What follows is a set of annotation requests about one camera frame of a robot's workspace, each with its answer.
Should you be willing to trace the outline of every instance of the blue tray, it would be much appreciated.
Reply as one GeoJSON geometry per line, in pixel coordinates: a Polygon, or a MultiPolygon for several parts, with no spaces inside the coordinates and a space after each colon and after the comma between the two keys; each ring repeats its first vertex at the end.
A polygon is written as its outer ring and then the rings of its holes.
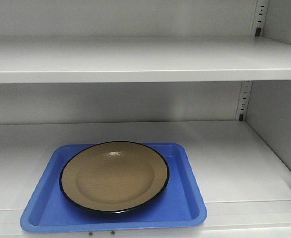
{"type": "Polygon", "coordinates": [[[183,147],[174,143],[144,143],[158,151],[170,168],[164,192],[149,204],[118,214],[83,210],[62,194],[59,176],[64,165],[92,146],[66,145],[52,155],[28,202],[21,227],[32,233],[90,232],[143,228],[193,227],[204,222],[206,207],[183,147]]]}

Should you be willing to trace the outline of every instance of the white shelf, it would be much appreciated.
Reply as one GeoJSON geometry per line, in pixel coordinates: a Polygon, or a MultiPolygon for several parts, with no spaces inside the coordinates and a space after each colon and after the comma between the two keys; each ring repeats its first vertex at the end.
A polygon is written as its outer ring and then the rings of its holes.
{"type": "Polygon", "coordinates": [[[291,46],[262,37],[0,37],[0,83],[291,79],[291,46]]]}
{"type": "Polygon", "coordinates": [[[201,121],[0,125],[0,237],[44,237],[25,233],[19,219],[55,149],[110,140],[182,145],[208,210],[206,222],[195,228],[119,231],[116,236],[215,237],[226,230],[221,236],[232,237],[246,234],[245,228],[250,234],[269,229],[276,237],[291,236],[291,172],[247,123],[201,121]]]}

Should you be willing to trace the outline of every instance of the tan plate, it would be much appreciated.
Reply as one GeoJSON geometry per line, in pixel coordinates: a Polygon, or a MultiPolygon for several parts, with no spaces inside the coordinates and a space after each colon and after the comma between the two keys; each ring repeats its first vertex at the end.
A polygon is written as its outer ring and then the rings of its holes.
{"type": "Polygon", "coordinates": [[[157,197],[168,180],[168,165],[158,152],[142,144],[114,141],[74,156],[61,172],[60,187],[84,209],[118,213],[157,197]]]}

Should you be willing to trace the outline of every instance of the upper shelf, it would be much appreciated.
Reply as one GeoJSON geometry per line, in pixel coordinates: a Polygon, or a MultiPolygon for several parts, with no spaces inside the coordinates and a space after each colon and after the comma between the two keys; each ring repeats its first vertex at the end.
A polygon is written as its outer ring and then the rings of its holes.
{"type": "Polygon", "coordinates": [[[0,37],[0,83],[291,79],[263,37],[0,37]]]}

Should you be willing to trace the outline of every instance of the black plate rim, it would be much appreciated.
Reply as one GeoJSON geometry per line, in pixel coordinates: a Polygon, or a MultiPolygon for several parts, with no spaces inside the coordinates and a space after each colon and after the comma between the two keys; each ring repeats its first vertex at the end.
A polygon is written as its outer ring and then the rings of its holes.
{"type": "Polygon", "coordinates": [[[166,159],[159,153],[157,152],[156,150],[154,150],[153,148],[147,146],[147,145],[144,145],[142,143],[137,143],[137,142],[132,142],[132,141],[124,141],[124,140],[116,140],[116,141],[107,141],[107,142],[103,142],[103,143],[99,143],[99,144],[95,144],[95,145],[92,145],[92,146],[89,146],[88,148],[78,152],[77,154],[75,154],[73,157],[71,157],[71,159],[65,164],[65,166],[63,167],[63,169],[61,170],[61,173],[60,173],[60,176],[59,176],[59,186],[60,186],[60,189],[62,191],[62,193],[64,194],[64,196],[71,202],[73,203],[74,205],[76,205],[77,207],[80,207],[81,209],[84,209],[86,211],[90,211],[90,212],[97,212],[97,213],[104,213],[104,214],[112,214],[112,213],[122,213],[122,212],[128,212],[128,211],[132,211],[132,210],[135,210],[137,208],[140,208],[140,207],[143,207],[144,205],[150,203],[151,201],[153,201],[155,198],[157,198],[166,188],[168,182],[169,182],[169,179],[170,179],[170,168],[167,164],[167,161],[166,159]],[[149,200],[145,201],[144,203],[141,203],[137,206],[134,206],[134,207],[130,207],[130,208],[126,208],[126,209],[122,209],[122,210],[114,210],[114,211],[104,211],[104,210],[96,210],[96,209],[91,209],[91,208],[88,208],[88,207],[85,207],[85,206],[82,206],[78,203],[76,203],[75,201],[73,201],[67,194],[66,192],[64,191],[63,189],[63,186],[62,186],[62,182],[61,182],[61,178],[62,178],[62,174],[66,168],[66,166],[68,165],[68,163],[75,157],[77,156],[78,154],[80,154],[81,152],[91,148],[91,147],[94,147],[94,146],[97,146],[97,145],[102,145],[102,144],[107,144],[107,143],[113,143],[113,142],[128,142],[128,143],[134,143],[134,144],[138,144],[138,145],[142,145],[142,146],[145,146],[151,150],[153,150],[155,153],[157,153],[161,158],[162,160],[164,161],[165,163],[165,166],[166,166],[166,171],[167,171],[167,174],[166,174],[166,179],[165,179],[165,182],[161,188],[160,191],[158,191],[152,198],[150,198],[149,200]]]}

